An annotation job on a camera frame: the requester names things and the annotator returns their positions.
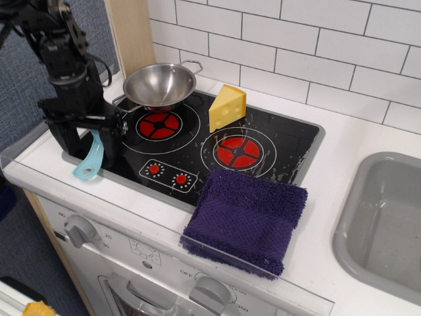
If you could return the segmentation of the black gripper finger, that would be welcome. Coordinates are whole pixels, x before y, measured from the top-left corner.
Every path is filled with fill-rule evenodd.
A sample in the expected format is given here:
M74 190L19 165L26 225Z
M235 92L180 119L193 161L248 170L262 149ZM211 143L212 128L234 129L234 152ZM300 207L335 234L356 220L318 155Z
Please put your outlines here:
M65 124L49 123L50 132L59 143L61 148L69 155L75 155L80 150L80 137L76 127Z
M122 145L122 132L119 128L102 128L99 136L104 147L104 167L111 167L120 151Z

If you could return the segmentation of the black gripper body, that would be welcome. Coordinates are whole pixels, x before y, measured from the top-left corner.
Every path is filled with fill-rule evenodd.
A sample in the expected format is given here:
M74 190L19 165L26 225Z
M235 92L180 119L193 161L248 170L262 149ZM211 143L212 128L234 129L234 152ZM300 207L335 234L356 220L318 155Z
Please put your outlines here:
M57 86L57 96L37 103L46 123L125 134L127 124L122 110L105 101L103 88L93 80L81 84Z

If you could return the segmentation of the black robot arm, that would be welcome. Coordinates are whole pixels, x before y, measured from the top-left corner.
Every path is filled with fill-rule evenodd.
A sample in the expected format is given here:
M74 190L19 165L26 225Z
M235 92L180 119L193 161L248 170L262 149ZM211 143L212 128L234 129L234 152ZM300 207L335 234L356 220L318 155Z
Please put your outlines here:
M1 41L11 32L26 39L48 73L57 96L42 99L45 123L70 155L80 150L77 128L98 132L103 144L103 166L111 166L120 150L127 125L122 110L106 102L96 64L87 52L86 34L65 1L2 1Z

